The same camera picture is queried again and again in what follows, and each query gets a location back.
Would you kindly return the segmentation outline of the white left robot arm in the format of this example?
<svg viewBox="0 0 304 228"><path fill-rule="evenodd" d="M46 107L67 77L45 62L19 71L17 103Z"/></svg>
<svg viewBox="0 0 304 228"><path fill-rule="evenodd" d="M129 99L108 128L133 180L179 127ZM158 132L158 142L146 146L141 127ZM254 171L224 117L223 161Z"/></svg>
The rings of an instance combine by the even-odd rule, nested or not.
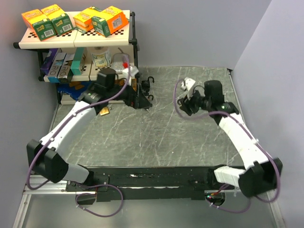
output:
<svg viewBox="0 0 304 228"><path fill-rule="evenodd" d="M92 189L93 171L79 164L70 164L63 158L74 137L109 101L123 101L133 109L147 110L152 107L140 87L133 89L129 82L120 86L115 83L116 75L116 71L111 68L101 69L97 73L97 79L80 95L69 114L46 136L27 144L29 171L34 171L53 183L73 181L77 182L81 190Z"/></svg>

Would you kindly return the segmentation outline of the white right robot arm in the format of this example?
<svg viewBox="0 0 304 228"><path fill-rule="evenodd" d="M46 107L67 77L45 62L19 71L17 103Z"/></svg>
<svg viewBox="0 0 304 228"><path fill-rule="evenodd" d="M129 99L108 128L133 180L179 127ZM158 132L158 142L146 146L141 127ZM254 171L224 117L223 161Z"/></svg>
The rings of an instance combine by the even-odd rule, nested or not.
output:
<svg viewBox="0 0 304 228"><path fill-rule="evenodd" d="M219 189L223 184L228 184L240 189L248 198L275 190L274 198L277 199L283 164L279 158L273 158L263 149L247 128L236 106L225 101L222 83L218 80L206 81L202 86L202 95L196 81L188 77L178 80L175 87L181 87L186 93L181 99L173 97L177 114L185 120L211 117L231 140L242 159L242 169L227 165L213 168L207 178L208 185L212 189Z"/></svg>

